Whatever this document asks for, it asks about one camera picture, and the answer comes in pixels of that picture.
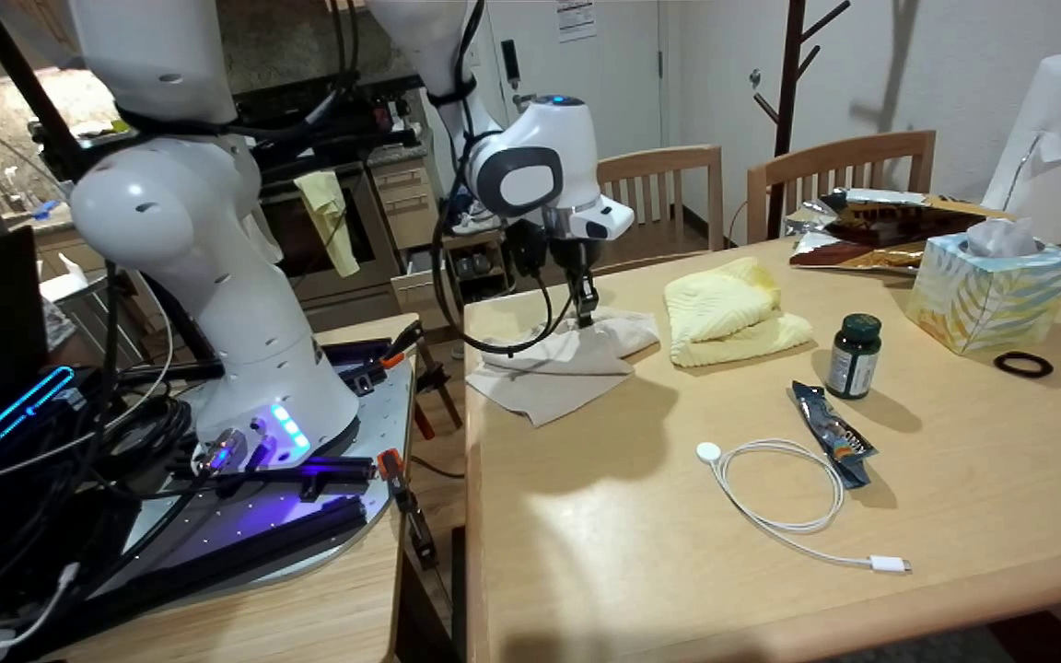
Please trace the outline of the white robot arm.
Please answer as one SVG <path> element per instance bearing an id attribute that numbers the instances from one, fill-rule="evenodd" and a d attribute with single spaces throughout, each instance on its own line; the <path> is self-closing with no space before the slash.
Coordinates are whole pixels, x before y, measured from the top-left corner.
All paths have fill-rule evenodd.
<path id="1" fill-rule="evenodd" d="M 465 74 L 484 0 L 363 0 L 416 65 L 474 202 L 516 230 L 591 249 L 635 223 L 596 182 L 592 112 L 539 94 L 492 123 Z M 188 391 L 210 471 L 297 467 L 357 419 L 357 394 L 279 272 L 259 164 L 235 130 L 215 0 L 71 0 L 81 58 L 139 141 L 71 191 L 81 239 L 150 274 L 194 321 L 221 371 Z"/>

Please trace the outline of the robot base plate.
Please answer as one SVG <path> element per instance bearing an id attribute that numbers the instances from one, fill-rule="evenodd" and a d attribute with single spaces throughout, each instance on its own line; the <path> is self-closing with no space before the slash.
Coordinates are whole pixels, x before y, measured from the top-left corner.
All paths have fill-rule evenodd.
<path id="1" fill-rule="evenodd" d="M 334 554 L 387 504 L 416 509 L 400 477 L 409 357 L 420 322 L 391 343 L 340 343 L 341 378 L 360 396 L 345 448 L 297 467 L 210 473 L 147 509 L 135 536 L 104 568 L 68 562 L 42 616 L 53 627 L 111 627 L 194 594 L 284 579 Z"/>

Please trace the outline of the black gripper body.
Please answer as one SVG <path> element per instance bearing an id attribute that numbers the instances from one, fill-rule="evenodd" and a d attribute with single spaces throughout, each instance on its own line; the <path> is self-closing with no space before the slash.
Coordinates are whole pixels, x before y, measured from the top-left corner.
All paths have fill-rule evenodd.
<path id="1" fill-rule="evenodd" d="M 604 243 L 608 239 L 608 218 L 600 205 L 548 205 L 540 219 L 553 243 Z"/>

